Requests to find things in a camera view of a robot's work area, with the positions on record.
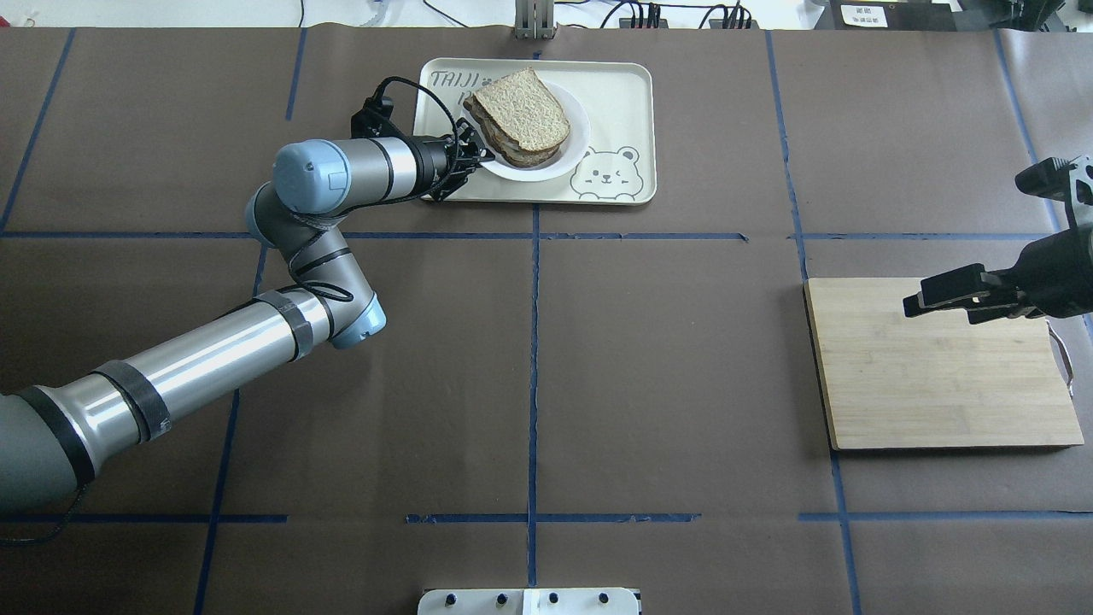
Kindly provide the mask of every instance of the slice of bread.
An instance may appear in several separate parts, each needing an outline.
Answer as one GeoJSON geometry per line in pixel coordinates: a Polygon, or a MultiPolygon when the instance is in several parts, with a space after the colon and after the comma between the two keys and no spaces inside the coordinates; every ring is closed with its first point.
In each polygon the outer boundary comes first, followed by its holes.
{"type": "Polygon", "coordinates": [[[483,137],[510,164],[536,166],[569,135],[562,105],[531,68],[518,70],[463,100],[483,137]]]}

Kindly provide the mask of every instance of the plate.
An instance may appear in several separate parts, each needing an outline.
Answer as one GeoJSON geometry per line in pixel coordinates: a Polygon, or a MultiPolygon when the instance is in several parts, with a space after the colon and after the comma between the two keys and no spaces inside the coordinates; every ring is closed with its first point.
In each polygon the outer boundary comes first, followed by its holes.
{"type": "MultiPolygon", "coordinates": [[[[559,104],[562,105],[562,111],[565,113],[565,118],[569,120],[569,135],[565,138],[565,141],[562,141],[562,145],[559,147],[557,153],[551,156],[546,162],[537,164],[536,166],[529,166],[527,168],[513,166],[498,153],[496,154],[496,159],[484,163],[482,168],[485,168],[498,177],[512,179],[513,181],[545,181],[548,179],[561,177],[562,175],[573,170],[577,167],[577,164],[581,161],[581,158],[585,157],[585,151],[588,150],[588,143],[592,138],[592,127],[588,122],[588,114],[585,113],[584,105],[581,105],[580,100],[571,94],[568,90],[562,87],[557,83],[543,81],[543,85],[550,90],[551,94],[554,94],[559,104]]],[[[480,127],[478,121],[471,117],[470,111],[468,111],[466,107],[463,107],[462,116],[467,118],[467,121],[474,126],[475,130],[480,133],[482,132],[482,127],[480,127]]]]}

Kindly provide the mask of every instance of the bear drawing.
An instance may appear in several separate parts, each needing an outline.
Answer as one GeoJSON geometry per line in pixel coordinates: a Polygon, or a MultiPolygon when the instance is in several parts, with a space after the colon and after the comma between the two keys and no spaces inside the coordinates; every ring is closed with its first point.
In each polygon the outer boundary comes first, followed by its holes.
{"type": "Polygon", "coordinates": [[[580,200],[634,200],[644,186],[637,173],[637,150],[630,145],[614,152],[588,147],[569,177],[569,187],[580,200]]]}

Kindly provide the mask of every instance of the light blue end cap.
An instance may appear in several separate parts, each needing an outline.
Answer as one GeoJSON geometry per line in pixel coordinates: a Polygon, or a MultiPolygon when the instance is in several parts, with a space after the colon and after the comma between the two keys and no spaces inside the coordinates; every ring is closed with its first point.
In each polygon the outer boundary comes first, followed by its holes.
{"type": "Polygon", "coordinates": [[[273,162],[273,188],[285,206],[299,213],[327,213],[349,192],[349,159],[338,145],[309,139],[281,147],[273,162]]]}
{"type": "Polygon", "coordinates": [[[258,228],[258,220],[255,218],[255,202],[258,201],[258,194],[262,193],[262,190],[269,188],[270,182],[266,181],[260,188],[255,190],[254,196],[247,201],[247,206],[243,210],[243,218],[247,222],[247,232],[250,236],[258,239],[266,247],[274,247],[273,241],[266,238],[261,229],[258,228]]]}
{"type": "Polygon", "coordinates": [[[379,295],[375,295],[353,324],[334,336],[330,344],[339,351],[344,351],[376,335],[385,326],[387,326],[387,315],[384,315],[384,309],[379,305],[379,295]]]}

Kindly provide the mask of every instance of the white label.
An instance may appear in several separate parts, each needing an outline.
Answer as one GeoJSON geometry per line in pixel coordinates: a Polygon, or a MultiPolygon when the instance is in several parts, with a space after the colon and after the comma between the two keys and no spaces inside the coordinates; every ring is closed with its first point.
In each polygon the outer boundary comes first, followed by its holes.
{"type": "Polygon", "coordinates": [[[859,27],[888,27],[884,7],[855,7],[843,4],[843,23],[859,27]]]}

